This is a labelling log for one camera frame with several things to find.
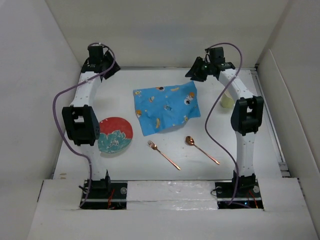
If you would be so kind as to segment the blue space print cloth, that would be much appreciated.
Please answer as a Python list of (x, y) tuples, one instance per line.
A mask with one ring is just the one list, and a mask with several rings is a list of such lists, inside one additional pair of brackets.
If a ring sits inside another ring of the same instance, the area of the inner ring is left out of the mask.
[(133, 90), (135, 114), (143, 136), (185, 124), (201, 116), (197, 88), (190, 81), (181, 85)]

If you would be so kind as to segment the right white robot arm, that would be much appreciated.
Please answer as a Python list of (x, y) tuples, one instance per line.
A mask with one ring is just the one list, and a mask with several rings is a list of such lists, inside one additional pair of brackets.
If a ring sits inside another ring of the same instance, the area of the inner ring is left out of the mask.
[(236, 157), (231, 182), (233, 196), (243, 197), (253, 188), (256, 175), (253, 167), (256, 134), (262, 125), (264, 99), (255, 96), (239, 77), (240, 68), (227, 62), (222, 44), (205, 49), (205, 58), (197, 57), (185, 75), (192, 81), (204, 82), (208, 76), (215, 77), (229, 92), (234, 101), (230, 123), (236, 135)]

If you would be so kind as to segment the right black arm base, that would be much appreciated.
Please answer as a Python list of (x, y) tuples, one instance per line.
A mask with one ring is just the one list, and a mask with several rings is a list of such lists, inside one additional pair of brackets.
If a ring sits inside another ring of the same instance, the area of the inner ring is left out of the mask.
[(232, 180), (216, 181), (210, 194), (216, 197), (217, 207), (222, 209), (263, 209), (263, 201), (259, 182), (248, 182), (249, 185), (243, 185), (243, 179), (239, 178), (240, 186), (235, 190), (236, 177)]

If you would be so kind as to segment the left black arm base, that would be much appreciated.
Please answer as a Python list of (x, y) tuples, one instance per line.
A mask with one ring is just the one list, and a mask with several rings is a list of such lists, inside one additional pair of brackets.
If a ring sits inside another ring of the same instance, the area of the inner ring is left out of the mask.
[(127, 208), (128, 183), (112, 181), (106, 186), (103, 181), (92, 181), (88, 197), (82, 192), (80, 208), (84, 210), (125, 210)]

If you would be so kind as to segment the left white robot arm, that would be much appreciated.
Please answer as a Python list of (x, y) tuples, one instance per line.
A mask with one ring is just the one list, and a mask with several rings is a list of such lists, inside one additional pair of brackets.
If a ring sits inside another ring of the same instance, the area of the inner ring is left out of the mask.
[(81, 189), (85, 194), (94, 186), (100, 198), (111, 194), (108, 171), (100, 172), (97, 160), (97, 143), (100, 124), (94, 112), (94, 99), (102, 82), (121, 68), (115, 61), (113, 51), (105, 44), (94, 42), (87, 47), (88, 58), (82, 65), (79, 83), (71, 104), (62, 108), (62, 118), (67, 137), (80, 149), (80, 155), (88, 160), (89, 177)]

